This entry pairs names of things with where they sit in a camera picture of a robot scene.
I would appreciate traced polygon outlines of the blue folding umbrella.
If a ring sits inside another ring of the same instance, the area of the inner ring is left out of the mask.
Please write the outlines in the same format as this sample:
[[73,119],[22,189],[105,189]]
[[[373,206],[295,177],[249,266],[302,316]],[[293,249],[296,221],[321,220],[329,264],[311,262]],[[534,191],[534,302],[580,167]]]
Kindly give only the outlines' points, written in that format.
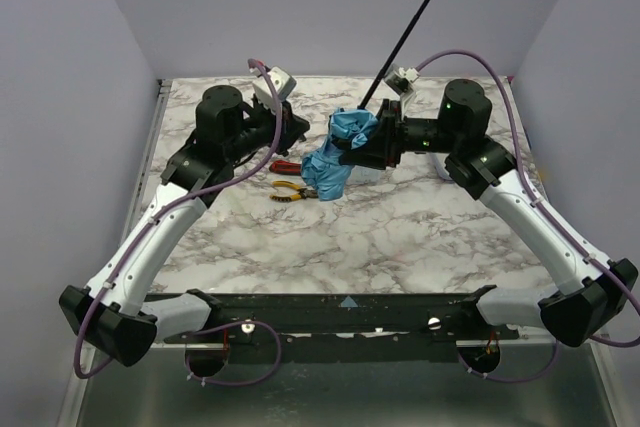
[[353,140],[358,140],[363,145],[368,139],[367,134],[374,127],[375,122],[374,116],[367,114],[365,108],[430,2],[431,0],[422,1],[362,97],[357,109],[336,110],[334,114],[337,119],[330,118],[329,130],[323,145],[303,157],[302,179],[311,188],[320,190],[319,196],[322,201],[335,200],[342,195],[353,166],[343,164],[340,158],[350,150]]

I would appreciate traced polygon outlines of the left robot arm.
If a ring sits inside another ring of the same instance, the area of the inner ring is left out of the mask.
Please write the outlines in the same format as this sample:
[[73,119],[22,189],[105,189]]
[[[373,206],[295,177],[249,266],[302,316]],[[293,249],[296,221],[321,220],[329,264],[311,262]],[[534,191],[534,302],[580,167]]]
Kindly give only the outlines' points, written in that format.
[[195,109],[192,133],[168,160],[139,223],[84,287],[62,292],[59,305],[78,341],[129,367],[153,343],[203,330],[217,308],[213,297],[192,289],[147,301],[151,284],[244,159],[270,146],[285,155],[309,128],[287,101],[275,113],[258,97],[244,101],[235,87],[207,89]]

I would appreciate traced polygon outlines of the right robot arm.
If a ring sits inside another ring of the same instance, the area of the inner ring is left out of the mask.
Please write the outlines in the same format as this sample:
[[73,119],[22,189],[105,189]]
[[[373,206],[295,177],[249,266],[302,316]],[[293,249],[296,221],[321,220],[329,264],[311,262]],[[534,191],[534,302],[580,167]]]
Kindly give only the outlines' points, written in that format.
[[613,261],[580,237],[518,169],[516,157],[487,133],[492,103],[476,82],[447,83],[434,119],[410,118],[385,100],[364,141],[332,137],[343,165],[384,170],[405,152],[443,153],[452,181],[499,216],[534,253],[555,285],[541,289],[495,286],[476,292],[474,309],[487,325],[546,329],[578,347],[623,309],[638,270]]

